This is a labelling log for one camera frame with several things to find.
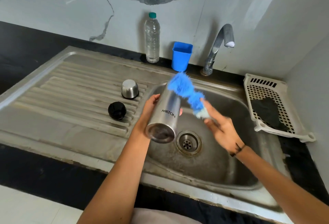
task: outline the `thermos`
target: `thermos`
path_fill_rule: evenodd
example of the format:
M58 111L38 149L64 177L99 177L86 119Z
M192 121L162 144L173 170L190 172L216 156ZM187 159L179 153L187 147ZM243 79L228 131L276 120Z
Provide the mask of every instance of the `thermos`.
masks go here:
M154 107L146 127L146 134L157 143L170 143L176 137L181 99L165 87Z

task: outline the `bottle cleaning brush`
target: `bottle cleaning brush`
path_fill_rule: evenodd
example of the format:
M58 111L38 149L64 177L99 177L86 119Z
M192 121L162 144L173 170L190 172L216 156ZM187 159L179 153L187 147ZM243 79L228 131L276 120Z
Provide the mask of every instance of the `bottle cleaning brush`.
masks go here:
M183 72L177 73L168 83L168 89L174 91L182 98L186 98L193 115L197 118L210 118L207 109L200 101L205 98L204 94L200 91L195 91L192 81L189 76Z

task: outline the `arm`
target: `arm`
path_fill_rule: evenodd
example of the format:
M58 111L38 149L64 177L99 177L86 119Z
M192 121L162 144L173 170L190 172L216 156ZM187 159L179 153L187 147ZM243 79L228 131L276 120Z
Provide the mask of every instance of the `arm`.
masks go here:
M232 120L221 115L209 102L203 100L203 103L210 116L218 123L211 119L205 120L217 142L230 154L236 154L236 158L260 180L295 224L329 223L329 206L282 175L250 147L245 146L236 133Z
M142 115L135 124L121 155L83 211L77 224L130 223L150 143L144 131L159 96L153 95L145 103Z

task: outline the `faucet spout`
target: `faucet spout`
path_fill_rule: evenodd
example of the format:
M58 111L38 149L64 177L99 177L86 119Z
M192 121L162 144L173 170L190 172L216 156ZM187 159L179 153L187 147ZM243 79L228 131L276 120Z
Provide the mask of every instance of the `faucet spout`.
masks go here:
M234 47L235 42L234 42L234 35L233 35L233 27L231 24L225 24L223 27L220 29L215 42L210 50L210 53L205 61L205 65L201 70L201 74L204 76L209 76L212 74L212 66L215 62L215 57L216 54L224 40L224 46L225 47Z

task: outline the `drain strainer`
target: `drain strainer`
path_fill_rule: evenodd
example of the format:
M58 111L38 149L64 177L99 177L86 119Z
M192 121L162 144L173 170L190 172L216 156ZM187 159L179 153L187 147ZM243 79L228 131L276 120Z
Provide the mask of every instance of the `drain strainer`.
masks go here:
M201 150L200 138L189 130L183 130L177 135L176 144L178 149L187 155L195 155Z

